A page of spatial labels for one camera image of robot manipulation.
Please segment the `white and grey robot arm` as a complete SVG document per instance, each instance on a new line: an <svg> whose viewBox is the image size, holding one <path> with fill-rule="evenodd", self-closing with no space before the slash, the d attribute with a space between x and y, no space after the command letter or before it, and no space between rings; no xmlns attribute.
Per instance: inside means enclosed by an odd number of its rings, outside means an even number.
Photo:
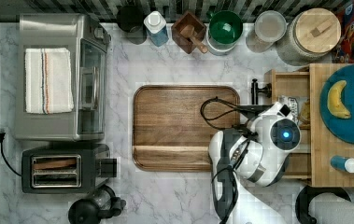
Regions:
<svg viewBox="0 0 354 224"><path fill-rule="evenodd" d="M241 181L261 187L276 183L300 142L300 128L290 108L280 102L249 119L242 131L230 128L214 134L208 152L212 198L220 224L287 224Z"/></svg>

